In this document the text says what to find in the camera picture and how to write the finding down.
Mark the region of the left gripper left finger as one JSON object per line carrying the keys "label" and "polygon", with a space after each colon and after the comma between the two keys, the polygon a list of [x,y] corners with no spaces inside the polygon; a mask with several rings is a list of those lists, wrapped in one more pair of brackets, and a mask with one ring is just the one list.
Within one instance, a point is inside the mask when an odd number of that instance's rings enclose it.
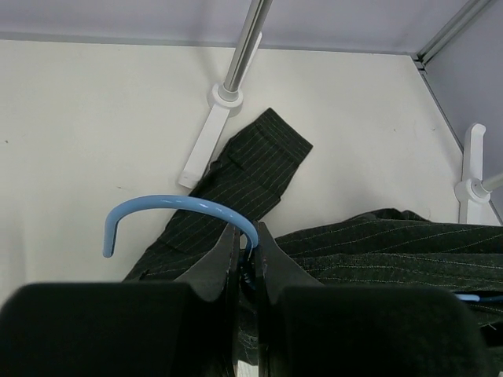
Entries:
{"label": "left gripper left finger", "polygon": [[1,309],[4,376],[235,376],[240,233],[171,282],[29,284]]}

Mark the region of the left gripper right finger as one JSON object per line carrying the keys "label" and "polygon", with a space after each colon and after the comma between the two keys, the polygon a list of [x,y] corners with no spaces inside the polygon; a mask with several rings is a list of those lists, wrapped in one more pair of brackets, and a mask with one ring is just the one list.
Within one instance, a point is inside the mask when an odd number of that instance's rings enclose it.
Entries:
{"label": "left gripper right finger", "polygon": [[261,376],[496,376],[475,319],[435,287],[334,287],[315,280],[259,223]]}

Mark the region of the blue wire hanger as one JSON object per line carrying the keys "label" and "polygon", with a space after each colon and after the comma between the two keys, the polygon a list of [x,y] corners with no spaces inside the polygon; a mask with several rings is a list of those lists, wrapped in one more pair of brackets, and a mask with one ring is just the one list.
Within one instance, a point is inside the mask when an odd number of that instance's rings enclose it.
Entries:
{"label": "blue wire hanger", "polygon": [[[137,273],[164,279],[187,269],[215,244],[227,225],[246,237],[244,260],[264,244],[253,221],[267,208],[246,213],[238,205],[190,196],[128,200],[105,220],[103,255],[114,254],[119,222],[144,210],[174,216],[148,248]],[[346,221],[299,230],[277,245],[311,276],[328,284],[397,284],[443,287],[461,301],[502,304],[502,230],[497,226],[431,222],[410,211],[384,209]]]}

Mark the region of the black pinstripe shirt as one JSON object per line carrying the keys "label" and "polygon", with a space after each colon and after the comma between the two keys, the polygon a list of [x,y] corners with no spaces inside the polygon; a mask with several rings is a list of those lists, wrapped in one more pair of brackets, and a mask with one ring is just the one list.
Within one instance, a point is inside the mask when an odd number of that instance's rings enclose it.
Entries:
{"label": "black pinstripe shirt", "polygon": [[[228,141],[220,156],[211,164],[207,175],[190,195],[211,200],[226,207],[238,205],[243,207],[246,213],[252,213],[260,206],[266,206],[266,212],[254,220],[258,221],[280,203],[282,194],[312,148],[312,144],[296,133],[274,110],[268,109],[250,126],[245,127]],[[199,257],[177,275],[154,279],[136,271],[143,256],[129,272],[127,280],[139,278],[139,280],[173,281],[203,257]],[[313,278],[324,285],[334,287],[432,287],[397,284],[328,284]],[[246,361],[257,364],[259,360],[258,317],[256,304],[254,306],[250,303],[255,292],[249,286],[247,287],[246,283],[244,284],[248,300],[245,299],[244,308],[241,311],[244,314],[242,327],[244,334],[240,334],[239,340],[242,344],[240,351],[244,351],[244,355],[240,356],[244,356]],[[453,294],[452,291],[443,287],[435,288]],[[499,370],[498,375],[501,375],[502,304],[476,306],[462,302],[475,319]]]}

